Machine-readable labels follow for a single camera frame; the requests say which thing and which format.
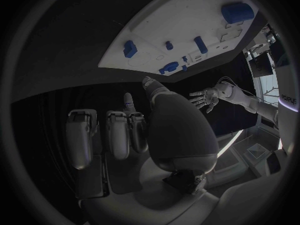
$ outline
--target light strip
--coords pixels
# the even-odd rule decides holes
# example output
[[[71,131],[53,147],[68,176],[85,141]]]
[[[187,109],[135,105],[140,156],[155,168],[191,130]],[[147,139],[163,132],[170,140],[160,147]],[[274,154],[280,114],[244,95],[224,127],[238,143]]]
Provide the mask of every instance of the light strip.
[[[278,149],[283,149],[283,142],[279,139]]]
[[[220,157],[229,147],[237,140],[244,130],[238,131],[237,134],[230,140],[230,142],[218,152],[217,157]]]
[[[294,111],[294,112],[297,112],[298,113],[298,110],[297,109],[295,109],[295,108],[292,108],[292,107],[290,107],[290,106],[288,106],[288,105],[286,105],[286,104],[284,104],[281,100],[280,100],[280,98],[278,98],[278,102],[282,105],[282,106],[284,106],[284,107],[286,107],[287,109],[290,109],[290,110],[292,110],[292,111]]]

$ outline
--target white panel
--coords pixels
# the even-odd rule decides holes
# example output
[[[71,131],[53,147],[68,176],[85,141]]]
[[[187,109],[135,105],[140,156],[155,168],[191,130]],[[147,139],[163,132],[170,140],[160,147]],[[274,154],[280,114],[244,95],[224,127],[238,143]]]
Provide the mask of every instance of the white panel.
[[[141,10],[118,34],[98,67],[160,74],[159,69],[171,62],[179,67],[169,76],[211,57],[233,50],[253,20],[228,25],[221,7],[247,3],[256,15],[258,8],[250,0],[154,0]],[[201,54],[194,38],[200,36],[208,52]],[[124,44],[132,40],[137,53],[124,56]],[[166,42],[173,44],[166,49]]]

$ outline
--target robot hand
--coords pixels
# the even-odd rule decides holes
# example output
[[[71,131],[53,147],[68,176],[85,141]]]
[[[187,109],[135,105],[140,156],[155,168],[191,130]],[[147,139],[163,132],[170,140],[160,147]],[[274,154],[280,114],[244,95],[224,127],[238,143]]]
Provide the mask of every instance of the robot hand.
[[[203,91],[196,91],[189,94],[191,97],[195,97],[190,99],[189,101],[193,103],[197,109],[204,107],[205,105],[209,105],[206,113],[211,112],[219,102],[219,91],[217,88],[206,88]]]

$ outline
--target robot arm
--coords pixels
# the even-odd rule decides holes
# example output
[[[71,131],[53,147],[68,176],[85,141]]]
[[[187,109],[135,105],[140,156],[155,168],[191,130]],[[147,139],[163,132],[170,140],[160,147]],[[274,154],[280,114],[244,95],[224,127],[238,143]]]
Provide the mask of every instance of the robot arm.
[[[255,96],[247,96],[243,91],[229,82],[221,81],[213,88],[206,88],[203,91],[192,92],[189,94],[192,97],[189,101],[192,102],[198,109],[205,105],[209,105],[206,110],[211,112],[219,99],[225,100],[232,104],[242,105],[250,113],[258,113],[261,116],[274,122],[278,126],[278,109],[270,104],[260,102]]]

